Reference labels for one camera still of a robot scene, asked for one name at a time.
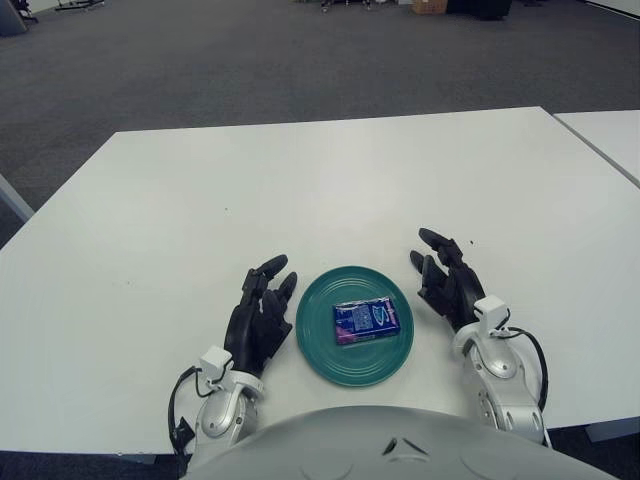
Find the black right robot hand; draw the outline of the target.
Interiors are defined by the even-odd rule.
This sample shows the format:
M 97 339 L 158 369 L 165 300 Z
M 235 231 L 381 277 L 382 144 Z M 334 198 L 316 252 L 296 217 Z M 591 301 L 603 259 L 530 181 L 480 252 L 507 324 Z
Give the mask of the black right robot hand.
M 419 229 L 419 237 L 437 254 L 447 271 L 438 266 L 433 256 L 412 250 L 411 264 L 422 278 L 418 295 L 448 320 L 454 332 L 478 322 L 474 304 L 486 294 L 475 271 L 464 262 L 457 243 L 427 228 Z

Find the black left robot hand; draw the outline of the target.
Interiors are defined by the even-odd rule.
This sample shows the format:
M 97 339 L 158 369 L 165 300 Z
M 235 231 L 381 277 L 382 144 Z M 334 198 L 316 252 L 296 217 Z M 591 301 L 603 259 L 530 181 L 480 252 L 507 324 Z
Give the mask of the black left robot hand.
M 267 361 L 274 357 L 292 330 L 285 313 L 297 284 L 297 274 L 291 272 L 277 289 L 269 288 L 269 282 L 287 263 L 288 257 L 281 254 L 246 274 L 242 296 L 232 311 L 224 342 L 236 371 L 261 378 Z

